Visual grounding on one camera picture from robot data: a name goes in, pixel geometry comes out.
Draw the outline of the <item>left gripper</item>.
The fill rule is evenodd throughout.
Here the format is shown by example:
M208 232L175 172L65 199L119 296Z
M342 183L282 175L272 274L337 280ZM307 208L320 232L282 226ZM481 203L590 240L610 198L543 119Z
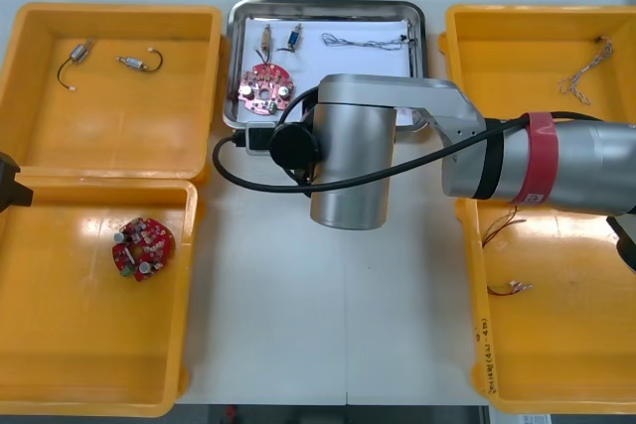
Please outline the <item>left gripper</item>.
M0 212L9 207L29 207L34 192L17 182L20 167L9 155L1 152L0 157Z

